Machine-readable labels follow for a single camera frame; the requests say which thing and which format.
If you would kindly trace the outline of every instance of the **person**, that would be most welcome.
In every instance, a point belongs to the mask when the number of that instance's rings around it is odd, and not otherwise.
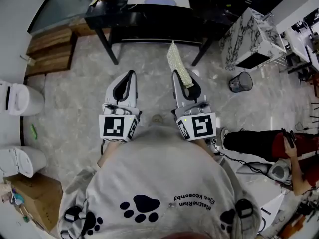
[[[294,148],[291,148],[281,131],[245,131],[229,133],[221,131],[222,148],[240,153],[259,156],[267,161],[276,162],[290,159],[293,190],[296,196],[316,186],[319,180],[319,158],[317,155],[298,160],[303,154],[317,151],[318,135],[296,133]]]
[[[257,234],[258,205],[203,139],[187,142],[177,129],[153,123],[131,142],[110,142],[97,165],[81,171],[63,193],[58,230],[64,239]]]

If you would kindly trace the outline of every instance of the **black table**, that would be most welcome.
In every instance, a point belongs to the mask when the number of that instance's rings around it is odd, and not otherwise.
[[[219,0],[189,0],[190,8],[165,5],[128,5],[128,0],[103,0],[90,6],[85,20],[95,30],[115,65],[112,44],[121,42],[171,42],[200,47],[195,66],[211,43],[219,40],[232,22]],[[109,40],[102,28],[110,28]]]

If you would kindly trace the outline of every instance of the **black pants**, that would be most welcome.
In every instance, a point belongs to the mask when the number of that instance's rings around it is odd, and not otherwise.
[[[228,150],[240,153],[252,154],[276,162],[278,159],[272,157],[272,147],[275,136],[281,131],[240,131],[226,135],[224,146]]]

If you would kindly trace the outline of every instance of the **cardboard box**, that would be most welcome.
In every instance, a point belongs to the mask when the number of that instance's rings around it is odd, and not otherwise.
[[[4,178],[24,199],[24,206],[33,218],[51,231],[59,219],[62,186],[57,180],[36,173],[32,178],[17,174]]]

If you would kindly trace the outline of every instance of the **marble cabinet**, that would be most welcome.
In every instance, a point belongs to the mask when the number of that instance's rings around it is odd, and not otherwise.
[[[229,71],[252,71],[286,52],[271,18],[246,9],[219,41],[222,63]]]

